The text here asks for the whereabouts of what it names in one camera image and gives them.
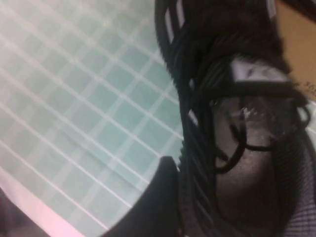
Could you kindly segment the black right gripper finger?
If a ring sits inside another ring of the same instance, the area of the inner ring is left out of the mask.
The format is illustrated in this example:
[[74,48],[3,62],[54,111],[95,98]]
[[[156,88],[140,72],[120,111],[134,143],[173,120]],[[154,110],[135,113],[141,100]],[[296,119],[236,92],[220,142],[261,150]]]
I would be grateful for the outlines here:
[[109,237],[179,237],[178,177],[172,157],[162,157],[150,184]]

